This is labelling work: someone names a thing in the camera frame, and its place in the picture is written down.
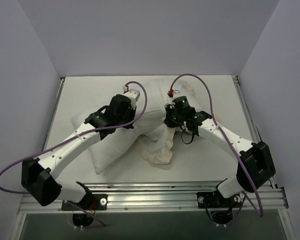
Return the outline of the white pillow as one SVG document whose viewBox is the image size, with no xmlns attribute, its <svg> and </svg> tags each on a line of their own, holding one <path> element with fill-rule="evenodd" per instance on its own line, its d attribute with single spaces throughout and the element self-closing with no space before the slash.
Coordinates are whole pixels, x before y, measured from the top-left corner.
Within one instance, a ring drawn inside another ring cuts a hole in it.
<svg viewBox="0 0 300 240">
<path fill-rule="evenodd" d="M 96 174 L 101 174 L 109 165 L 124 155 L 133 145 L 133 129 L 118 128 L 105 139 L 88 148 Z"/>
</svg>

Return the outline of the green and cream pillowcase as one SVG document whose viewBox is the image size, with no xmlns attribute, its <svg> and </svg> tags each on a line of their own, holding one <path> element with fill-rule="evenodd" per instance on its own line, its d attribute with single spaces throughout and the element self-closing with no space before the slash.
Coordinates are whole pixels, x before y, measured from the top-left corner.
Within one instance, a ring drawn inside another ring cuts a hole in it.
<svg viewBox="0 0 300 240">
<path fill-rule="evenodd" d="M 146 108 L 143 115 L 133 124 L 132 145 L 143 159 L 155 165 L 167 165 L 173 156 L 171 148 L 176 130 L 164 123 L 165 106 L 172 103 L 168 97 L 172 82 L 171 77 L 161 77 L 144 85 L 147 93 Z"/>
</svg>

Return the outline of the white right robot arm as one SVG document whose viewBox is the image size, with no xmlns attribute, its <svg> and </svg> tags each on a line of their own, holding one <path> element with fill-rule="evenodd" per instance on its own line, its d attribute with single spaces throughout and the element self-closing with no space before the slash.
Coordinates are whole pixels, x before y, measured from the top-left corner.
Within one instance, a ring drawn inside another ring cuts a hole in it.
<svg viewBox="0 0 300 240">
<path fill-rule="evenodd" d="M 211 114 L 196 111 L 185 96 L 165 105 L 164 123 L 169 128 L 182 128 L 193 136 L 209 140 L 237 161 L 236 175 L 216 186 L 213 203 L 224 206 L 230 197 L 243 191 L 253 193 L 276 174 L 269 146 L 247 140 L 220 125 Z"/>
</svg>

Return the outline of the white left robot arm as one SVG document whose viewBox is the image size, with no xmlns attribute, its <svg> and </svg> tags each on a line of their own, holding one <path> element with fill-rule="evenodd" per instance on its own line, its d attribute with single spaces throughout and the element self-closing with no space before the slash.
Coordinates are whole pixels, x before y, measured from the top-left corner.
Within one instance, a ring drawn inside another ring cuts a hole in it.
<svg viewBox="0 0 300 240">
<path fill-rule="evenodd" d="M 138 90 L 129 90 L 115 95 L 109 105 L 91 113 L 77 130 L 65 139 L 65 144 L 38 157 L 22 162 L 21 184 L 45 207 L 55 200 L 72 202 L 78 209 L 85 210 L 96 202 L 92 192 L 81 182 L 59 183 L 60 173 L 75 158 L 90 146 L 102 141 L 115 132 L 115 127 L 133 127 Z"/>
</svg>

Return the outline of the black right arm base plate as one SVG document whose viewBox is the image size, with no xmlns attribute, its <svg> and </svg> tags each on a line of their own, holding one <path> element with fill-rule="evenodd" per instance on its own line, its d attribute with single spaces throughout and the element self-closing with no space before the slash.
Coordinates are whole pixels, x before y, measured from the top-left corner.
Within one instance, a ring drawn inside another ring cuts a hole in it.
<svg viewBox="0 0 300 240">
<path fill-rule="evenodd" d="M 242 203 L 239 194 L 224 198 L 218 191 L 203 191 L 196 193 L 198 208 L 231 209 L 238 208 Z"/>
</svg>

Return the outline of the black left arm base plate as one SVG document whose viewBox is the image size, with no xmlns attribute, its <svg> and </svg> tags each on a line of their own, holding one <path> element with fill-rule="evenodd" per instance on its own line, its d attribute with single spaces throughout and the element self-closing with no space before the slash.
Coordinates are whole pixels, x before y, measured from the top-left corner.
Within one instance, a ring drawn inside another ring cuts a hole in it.
<svg viewBox="0 0 300 240">
<path fill-rule="evenodd" d="M 76 211 L 79 208 L 85 211 L 104 211 L 107 209 L 108 195 L 105 193 L 86 194 L 83 199 L 76 203 L 72 201 L 63 201 L 61 205 L 62 211 Z"/>
</svg>

